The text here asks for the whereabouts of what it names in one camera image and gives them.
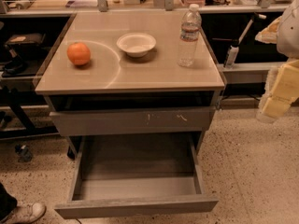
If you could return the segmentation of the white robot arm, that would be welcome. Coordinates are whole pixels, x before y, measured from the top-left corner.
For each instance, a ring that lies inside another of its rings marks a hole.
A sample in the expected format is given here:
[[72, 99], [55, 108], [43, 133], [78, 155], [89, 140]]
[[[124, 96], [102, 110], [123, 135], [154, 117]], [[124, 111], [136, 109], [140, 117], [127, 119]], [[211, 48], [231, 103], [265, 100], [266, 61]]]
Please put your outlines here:
[[299, 0], [293, 0], [255, 39], [276, 44], [277, 51], [288, 58], [280, 67], [269, 70], [258, 106], [257, 120], [273, 123], [299, 98]]

